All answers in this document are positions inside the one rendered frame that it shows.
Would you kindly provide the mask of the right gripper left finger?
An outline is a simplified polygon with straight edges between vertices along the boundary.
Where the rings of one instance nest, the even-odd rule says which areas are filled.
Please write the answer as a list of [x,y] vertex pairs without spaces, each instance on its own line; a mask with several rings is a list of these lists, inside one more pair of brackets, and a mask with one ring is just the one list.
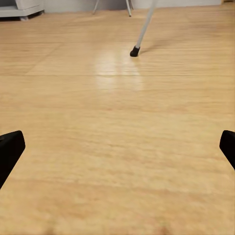
[[0,136],[0,189],[25,149],[21,130]]

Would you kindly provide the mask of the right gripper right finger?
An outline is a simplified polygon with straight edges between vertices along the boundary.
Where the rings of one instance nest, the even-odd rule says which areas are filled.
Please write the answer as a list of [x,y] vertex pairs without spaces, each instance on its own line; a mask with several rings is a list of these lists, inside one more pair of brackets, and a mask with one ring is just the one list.
[[235,132],[224,130],[220,139],[219,147],[235,169]]

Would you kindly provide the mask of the camera tripod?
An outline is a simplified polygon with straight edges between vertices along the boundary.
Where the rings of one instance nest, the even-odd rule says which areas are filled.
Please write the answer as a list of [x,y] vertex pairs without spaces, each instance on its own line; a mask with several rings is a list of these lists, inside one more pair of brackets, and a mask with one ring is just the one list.
[[137,57],[137,54],[138,54],[138,52],[139,52],[139,50],[140,50],[140,45],[141,45],[142,39],[143,39],[143,37],[144,37],[144,34],[145,34],[145,32],[146,32],[146,29],[147,29],[147,27],[148,27],[148,24],[149,24],[149,22],[150,22],[150,19],[151,19],[151,17],[152,17],[152,14],[153,14],[153,12],[154,12],[154,9],[155,9],[155,6],[156,6],[157,1],[158,1],[158,0],[153,0],[153,1],[152,1],[152,4],[151,4],[151,6],[150,6],[150,10],[149,10],[149,12],[148,12],[148,14],[147,14],[145,23],[144,23],[144,25],[143,25],[143,28],[142,28],[142,31],[141,31],[141,33],[140,33],[139,39],[138,39],[138,41],[137,41],[137,45],[134,46],[133,50],[130,52],[130,56],[132,56],[132,57]]

